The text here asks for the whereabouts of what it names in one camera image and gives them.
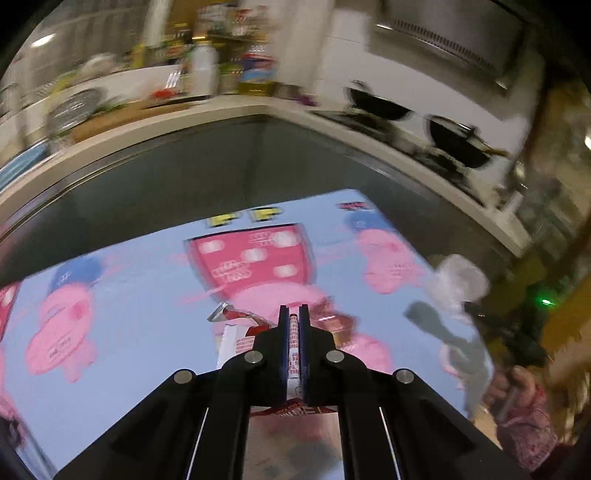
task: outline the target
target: blue cap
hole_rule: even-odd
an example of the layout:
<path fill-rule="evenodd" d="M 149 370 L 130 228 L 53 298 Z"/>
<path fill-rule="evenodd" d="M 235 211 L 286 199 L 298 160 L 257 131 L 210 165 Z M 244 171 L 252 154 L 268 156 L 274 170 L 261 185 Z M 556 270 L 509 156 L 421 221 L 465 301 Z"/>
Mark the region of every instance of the blue cap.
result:
<path fill-rule="evenodd" d="M 70 283 L 82 283 L 91 286 L 103 273 L 100 261 L 95 257 L 78 257 L 68 260 L 51 279 L 49 293 Z"/>
<path fill-rule="evenodd" d="M 357 210 L 348 214 L 345 223 L 355 233 L 367 229 L 395 231 L 381 214 L 369 210 Z"/>

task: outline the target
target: black pan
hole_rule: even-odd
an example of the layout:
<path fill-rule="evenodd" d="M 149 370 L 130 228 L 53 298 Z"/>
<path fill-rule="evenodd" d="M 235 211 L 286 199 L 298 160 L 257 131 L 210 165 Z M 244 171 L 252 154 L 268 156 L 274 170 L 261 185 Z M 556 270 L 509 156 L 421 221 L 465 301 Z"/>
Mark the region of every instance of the black pan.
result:
<path fill-rule="evenodd" d="M 376 97 L 369 92 L 348 87 L 347 93 L 355 108 L 385 118 L 386 120 L 402 120 L 411 113 L 411 110 L 408 108 L 385 98 Z"/>
<path fill-rule="evenodd" d="M 476 127 L 458 124 L 449 118 L 427 117 L 429 136 L 437 148 L 469 168 L 480 168 L 490 162 L 493 155 L 508 156 L 504 150 L 494 150 L 478 137 Z"/>

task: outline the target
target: silver screw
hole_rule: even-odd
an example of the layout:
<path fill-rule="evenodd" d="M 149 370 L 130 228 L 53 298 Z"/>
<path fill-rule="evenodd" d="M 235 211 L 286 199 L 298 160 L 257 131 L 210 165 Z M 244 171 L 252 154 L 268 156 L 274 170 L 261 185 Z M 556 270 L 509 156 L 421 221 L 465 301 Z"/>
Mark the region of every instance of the silver screw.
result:
<path fill-rule="evenodd" d="M 193 373 L 190 370 L 179 370 L 174 374 L 176 383 L 189 383 L 193 379 Z"/>
<path fill-rule="evenodd" d="M 345 359 L 345 354 L 338 350 L 331 350 L 326 354 L 326 359 L 332 364 L 338 364 Z"/>
<path fill-rule="evenodd" d="M 396 372 L 396 380 L 398 380 L 400 383 L 412 383 L 414 380 L 414 374 L 410 371 L 410 370 L 398 370 Z"/>
<path fill-rule="evenodd" d="M 256 350 L 251 350 L 250 352 L 246 353 L 244 360 L 250 364 L 257 364 L 262 360 L 262 353 L 257 352 Z"/>

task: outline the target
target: table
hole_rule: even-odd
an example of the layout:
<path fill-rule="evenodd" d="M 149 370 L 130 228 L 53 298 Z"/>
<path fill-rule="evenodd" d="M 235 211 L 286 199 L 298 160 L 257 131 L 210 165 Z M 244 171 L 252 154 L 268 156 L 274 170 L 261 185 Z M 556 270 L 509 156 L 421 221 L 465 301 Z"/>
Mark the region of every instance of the table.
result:
<path fill-rule="evenodd" d="M 281 304 L 347 318 L 343 350 L 468 414 L 491 360 L 429 298 L 431 275 L 355 190 L 176 226 L 0 291 L 0 397 L 60 469 L 177 369 L 216 368 L 223 325 L 206 318 L 226 300 L 273 323 Z"/>

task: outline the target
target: white polka dot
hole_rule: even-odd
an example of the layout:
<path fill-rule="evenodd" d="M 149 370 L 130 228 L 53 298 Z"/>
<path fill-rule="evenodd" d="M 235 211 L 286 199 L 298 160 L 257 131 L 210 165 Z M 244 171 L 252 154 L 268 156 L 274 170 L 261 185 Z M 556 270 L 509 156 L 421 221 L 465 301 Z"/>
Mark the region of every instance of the white polka dot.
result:
<path fill-rule="evenodd" d="M 260 262 L 267 258 L 267 251 L 264 248 L 250 248 L 242 251 L 241 257 L 247 263 Z"/>
<path fill-rule="evenodd" d="M 14 297 L 14 291 L 16 290 L 15 287 L 10 287 L 6 293 L 4 294 L 4 297 L 2 298 L 2 306 L 3 307 L 7 307 L 10 302 L 12 302 L 12 298 Z"/>
<path fill-rule="evenodd" d="M 210 240 L 199 245 L 199 250 L 202 254 L 212 254 L 223 250 L 224 244 L 221 240 Z"/>
<path fill-rule="evenodd" d="M 277 248 L 294 247 L 298 244 L 298 239 L 292 232 L 281 231 L 273 235 L 273 244 Z"/>
<path fill-rule="evenodd" d="M 295 265 L 281 265 L 273 268 L 273 274 L 278 278 L 293 277 L 297 273 Z"/>

